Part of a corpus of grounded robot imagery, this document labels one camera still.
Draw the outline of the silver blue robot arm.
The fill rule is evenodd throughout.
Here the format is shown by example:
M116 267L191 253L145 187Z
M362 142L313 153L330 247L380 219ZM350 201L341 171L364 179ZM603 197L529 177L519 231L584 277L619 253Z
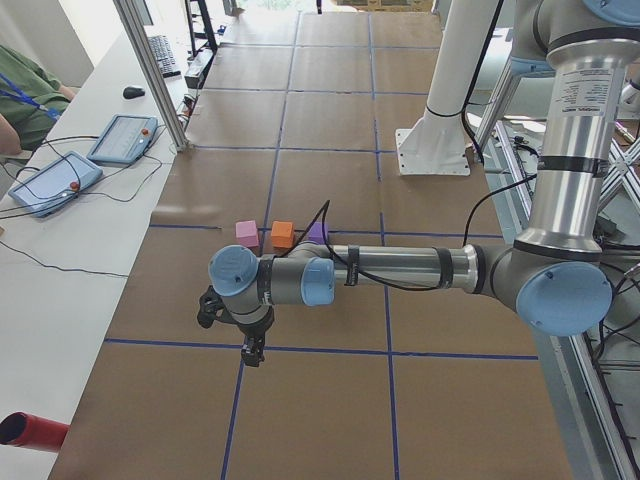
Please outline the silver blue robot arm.
M568 337L602 326L620 292L600 269L594 240L623 80L639 55L635 1L521 1L515 60L554 72L527 227L505 246L458 249L365 247L299 241L257 256L241 245L219 250L197 319L236 326L241 357L256 367L277 305L332 303L335 285L368 280L393 289L457 288L494 298L526 324Z

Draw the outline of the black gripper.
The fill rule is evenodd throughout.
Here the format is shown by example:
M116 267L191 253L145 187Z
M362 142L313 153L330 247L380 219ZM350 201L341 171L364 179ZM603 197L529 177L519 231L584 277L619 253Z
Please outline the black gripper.
M241 349L241 358L245 366L259 367L265 360L264 345L266 332L274 323L274 313L267 312L260 320L251 324L240 324L239 329L245 340Z

